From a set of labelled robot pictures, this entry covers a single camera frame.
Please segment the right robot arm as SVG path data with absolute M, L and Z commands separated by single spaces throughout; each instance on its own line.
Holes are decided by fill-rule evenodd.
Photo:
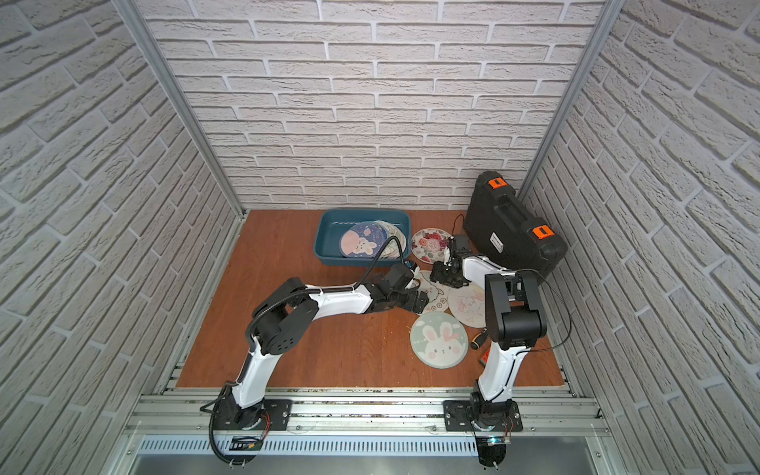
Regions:
M 485 330 L 491 340 L 484 372 L 465 414 L 475 431 L 518 431 L 514 386 L 526 355 L 546 334 L 536 275 L 502 267 L 473 253 L 465 235 L 448 239 L 443 259 L 433 264 L 431 280 L 452 289 L 477 285 L 485 293 Z

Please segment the white alpaca coaster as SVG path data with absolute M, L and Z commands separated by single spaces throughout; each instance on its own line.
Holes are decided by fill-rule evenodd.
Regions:
M 419 315 L 431 312 L 445 312 L 449 308 L 448 288 L 442 284 L 431 282 L 431 273 L 428 270 L 418 269 L 415 273 L 415 281 L 419 284 L 418 291 L 427 294 L 427 306 L 421 308 Z

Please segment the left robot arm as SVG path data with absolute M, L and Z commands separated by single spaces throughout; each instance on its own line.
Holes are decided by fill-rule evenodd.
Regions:
M 288 279 L 253 312 L 245 331 L 249 351 L 237 379 L 226 382 L 217 399 L 201 408 L 210 415 L 210 431 L 253 429 L 264 419 L 269 379 L 281 356 L 295 348 L 312 322 L 395 308 L 420 314 L 429 296 L 420 289 L 416 271 L 413 264 L 395 263 L 384 274 L 329 287 Z

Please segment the blue denim bears coaster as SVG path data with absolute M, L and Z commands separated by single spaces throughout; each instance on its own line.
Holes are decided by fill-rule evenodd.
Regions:
M 391 223 L 385 221 L 377 221 L 377 223 L 386 231 L 388 237 L 396 237 L 401 245 L 401 247 L 398 247 L 395 243 L 389 243 L 389 245 L 385 247 L 383 253 L 381 253 L 381 258 L 392 259 L 399 257 L 406 250 L 406 236 L 397 226 Z

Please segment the green bunny coaster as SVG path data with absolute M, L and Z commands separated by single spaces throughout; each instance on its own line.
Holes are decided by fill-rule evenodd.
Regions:
M 410 344 L 415 356 L 435 369 L 457 366 L 469 349 L 464 326 L 445 312 L 421 314 L 411 327 Z

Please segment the purple bunny coaster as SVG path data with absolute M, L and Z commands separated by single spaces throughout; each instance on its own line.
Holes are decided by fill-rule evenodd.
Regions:
M 387 231 L 378 223 L 362 222 L 353 225 L 340 238 L 340 252 L 344 257 L 370 258 L 378 255 L 388 239 Z

